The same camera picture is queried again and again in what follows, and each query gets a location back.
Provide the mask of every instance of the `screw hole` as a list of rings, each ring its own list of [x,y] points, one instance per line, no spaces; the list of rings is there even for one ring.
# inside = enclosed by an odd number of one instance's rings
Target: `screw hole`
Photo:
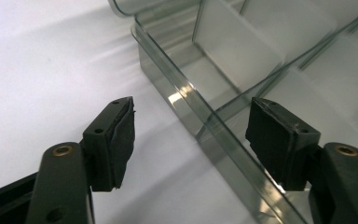
[[[46,216],[46,221],[50,223],[56,223],[63,220],[65,217],[65,210],[63,208],[55,208],[51,210]]]
[[[336,147],[336,150],[345,156],[355,157],[358,155],[357,151],[350,147]]]
[[[103,133],[103,129],[96,129],[94,130],[95,133]]]
[[[70,146],[57,147],[53,150],[53,155],[56,157],[65,156],[70,154],[72,149]]]

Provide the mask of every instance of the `white surface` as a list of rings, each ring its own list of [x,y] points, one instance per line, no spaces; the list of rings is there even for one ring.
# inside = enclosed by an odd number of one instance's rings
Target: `white surface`
[[[131,23],[107,1],[0,1],[0,187],[132,95],[135,149],[122,189],[93,194],[97,223],[252,223],[142,73]]]

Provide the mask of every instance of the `brass screw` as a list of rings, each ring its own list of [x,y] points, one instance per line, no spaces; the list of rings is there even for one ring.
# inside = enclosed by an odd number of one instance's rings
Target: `brass screw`
[[[66,156],[68,154],[71,154],[73,149],[74,148],[71,146],[62,146],[62,147],[54,148],[53,156],[56,156],[56,157]]]
[[[336,151],[344,156],[358,156],[358,152],[353,147],[337,146]]]

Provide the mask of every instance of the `black plastic bracket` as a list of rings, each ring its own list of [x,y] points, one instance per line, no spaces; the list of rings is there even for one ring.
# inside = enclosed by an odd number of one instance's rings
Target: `black plastic bracket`
[[[312,184],[315,223],[358,223],[358,148],[341,143],[321,148],[320,135],[283,106],[252,100],[246,138],[272,178],[285,190]]]
[[[49,148],[40,164],[26,223],[93,223],[91,204],[80,145]]]
[[[92,191],[120,188],[135,140],[132,97],[108,104],[83,132],[80,143],[95,172],[89,175]]]
[[[0,188],[0,223],[25,222],[36,175],[28,175]]]

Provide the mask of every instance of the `glass box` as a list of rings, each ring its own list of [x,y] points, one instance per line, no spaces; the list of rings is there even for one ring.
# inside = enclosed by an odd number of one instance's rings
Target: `glass box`
[[[260,223],[312,223],[245,139],[252,97],[358,147],[358,0],[109,0],[134,16],[140,64]]]

